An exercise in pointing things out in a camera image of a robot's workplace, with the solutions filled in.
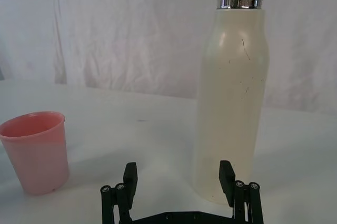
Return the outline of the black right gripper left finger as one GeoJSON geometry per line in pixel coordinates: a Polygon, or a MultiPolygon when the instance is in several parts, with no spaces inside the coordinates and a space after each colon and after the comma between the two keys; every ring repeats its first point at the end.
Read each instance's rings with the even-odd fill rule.
{"type": "Polygon", "coordinates": [[[113,188],[105,185],[100,189],[102,223],[115,223],[114,206],[118,206],[119,223],[132,223],[129,210],[132,208],[137,179],[136,162],[129,162],[125,167],[122,183],[113,188]]]}

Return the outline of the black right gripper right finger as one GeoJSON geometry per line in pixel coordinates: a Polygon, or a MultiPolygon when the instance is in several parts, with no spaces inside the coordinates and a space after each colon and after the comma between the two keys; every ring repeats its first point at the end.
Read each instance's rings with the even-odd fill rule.
{"type": "Polygon", "coordinates": [[[263,212],[260,197],[260,185],[235,179],[235,172],[229,161],[220,161],[219,181],[232,208],[231,218],[225,218],[224,223],[253,223],[263,224],[263,212]]]}

